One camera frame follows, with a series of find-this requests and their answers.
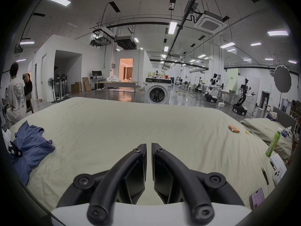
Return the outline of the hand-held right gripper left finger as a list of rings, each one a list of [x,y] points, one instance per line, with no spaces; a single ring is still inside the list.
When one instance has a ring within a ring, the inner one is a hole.
[[[56,218],[62,225],[111,225],[115,204],[135,205],[145,191],[147,146],[141,144],[109,170],[79,174],[61,196]]]

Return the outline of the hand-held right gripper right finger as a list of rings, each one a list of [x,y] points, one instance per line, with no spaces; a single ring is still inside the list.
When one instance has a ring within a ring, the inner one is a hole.
[[[192,225],[208,225],[217,217],[213,203],[245,207],[242,199],[219,172],[203,173],[189,169],[159,144],[152,143],[154,190],[164,204],[184,202],[185,214]]]

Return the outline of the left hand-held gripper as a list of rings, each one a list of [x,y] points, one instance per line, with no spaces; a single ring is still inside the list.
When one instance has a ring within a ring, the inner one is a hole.
[[[4,138],[5,146],[6,146],[8,153],[12,154],[15,157],[22,157],[22,151],[17,147],[17,145],[15,145],[12,141],[10,141],[10,139],[11,139],[10,130],[7,129],[6,131],[4,131],[2,129],[2,135]]]

